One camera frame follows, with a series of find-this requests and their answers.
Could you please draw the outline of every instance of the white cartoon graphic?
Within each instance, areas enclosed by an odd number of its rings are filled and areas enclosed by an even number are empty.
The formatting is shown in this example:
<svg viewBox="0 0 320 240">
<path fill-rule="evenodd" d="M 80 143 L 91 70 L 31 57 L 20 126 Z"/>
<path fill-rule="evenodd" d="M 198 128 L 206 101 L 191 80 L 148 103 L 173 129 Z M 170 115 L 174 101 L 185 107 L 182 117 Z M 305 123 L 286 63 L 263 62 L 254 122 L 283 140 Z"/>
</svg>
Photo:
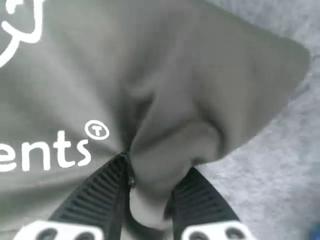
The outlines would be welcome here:
<svg viewBox="0 0 320 240">
<path fill-rule="evenodd" d="M 40 40 L 42 34 L 44 1 L 45 0 L 33 0 L 34 30 L 32 33 L 19 31 L 7 21 L 2 22 L 1 26 L 4 31 L 11 35 L 11 41 L 4 52 L 0 54 L 0 68 L 15 55 L 20 42 L 34 44 Z M 12 15 L 15 13 L 16 6 L 22 5 L 23 3 L 24 0 L 6 0 L 5 9 L 8 14 Z"/>
</svg>

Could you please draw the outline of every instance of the black plastic part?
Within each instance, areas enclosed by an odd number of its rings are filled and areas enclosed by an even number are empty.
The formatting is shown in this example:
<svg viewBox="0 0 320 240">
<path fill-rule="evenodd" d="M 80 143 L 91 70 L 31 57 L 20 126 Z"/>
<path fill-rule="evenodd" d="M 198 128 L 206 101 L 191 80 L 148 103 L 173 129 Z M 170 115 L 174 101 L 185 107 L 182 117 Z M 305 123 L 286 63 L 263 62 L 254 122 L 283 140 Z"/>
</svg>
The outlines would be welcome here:
<svg viewBox="0 0 320 240">
<path fill-rule="evenodd" d="M 105 240 L 119 240 L 129 197 L 128 153 L 109 160 L 81 184 L 52 214 L 50 221 L 96 226 Z"/>
<path fill-rule="evenodd" d="M 239 220 L 220 193 L 194 167 L 172 192 L 173 235 L 188 226 Z"/>
</svg>

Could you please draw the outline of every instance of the hole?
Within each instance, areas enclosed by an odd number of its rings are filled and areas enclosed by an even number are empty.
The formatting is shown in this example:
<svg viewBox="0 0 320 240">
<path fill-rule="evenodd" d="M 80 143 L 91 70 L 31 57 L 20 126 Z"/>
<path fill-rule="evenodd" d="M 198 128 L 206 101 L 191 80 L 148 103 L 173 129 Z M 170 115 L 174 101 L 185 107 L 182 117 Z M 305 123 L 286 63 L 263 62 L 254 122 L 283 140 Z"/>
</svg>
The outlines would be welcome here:
<svg viewBox="0 0 320 240">
<path fill-rule="evenodd" d="M 57 230 L 54 228 L 48 228 L 40 232 L 36 238 L 36 240 L 54 240 L 57 236 Z"/>
<path fill-rule="evenodd" d="M 237 228 L 228 228 L 225 231 L 225 234 L 227 236 L 228 239 L 233 240 L 233 239 L 245 239 L 245 235 L 242 231 L 240 231 Z"/>
<path fill-rule="evenodd" d="M 204 233 L 196 231 L 190 235 L 189 240 L 209 240 L 209 238 Z"/>
<path fill-rule="evenodd" d="M 95 240 L 95 236 L 90 232 L 81 233 L 75 240 Z"/>
</svg>

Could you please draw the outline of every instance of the gray fabric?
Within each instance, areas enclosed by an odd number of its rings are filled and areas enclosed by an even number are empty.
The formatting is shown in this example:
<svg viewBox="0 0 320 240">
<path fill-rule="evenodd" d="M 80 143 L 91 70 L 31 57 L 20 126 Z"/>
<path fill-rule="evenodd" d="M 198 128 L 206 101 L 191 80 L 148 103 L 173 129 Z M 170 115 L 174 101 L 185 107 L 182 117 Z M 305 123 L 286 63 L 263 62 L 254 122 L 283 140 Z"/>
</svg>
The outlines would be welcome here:
<svg viewBox="0 0 320 240">
<path fill-rule="evenodd" d="M 1 21 L 31 32 L 32 6 L 17 6 L 8 16 L 4 4 Z M 286 105 L 308 67 L 300 45 L 198 0 L 46 0 L 43 6 L 40 41 L 21 42 L 0 68 L 0 142 L 6 146 L 0 154 L 5 164 L 16 163 L 0 172 L 1 240 L 46 219 L 126 149 L 137 189 L 158 204 L 161 216 L 188 168 L 218 160 L 253 137 Z M 0 39 L 1 53 L 10 36 L 1 31 Z M 107 125 L 110 136 L 89 138 L 90 120 Z M 63 139 L 55 143 L 61 131 L 70 141 L 66 161 Z M 78 165 L 87 158 L 79 148 L 83 140 L 91 161 Z M 28 169 L 23 143 L 39 142 L 50 158 L 31 150 Z"/>
<path fill-rule="evenodd" d="M 210 2 L 302 43 L 313 56 L 281 114 L 248 144 L 200 167 L 259 240 L 307 240 L 320 222 L 320 2 Z"/>
</svg>

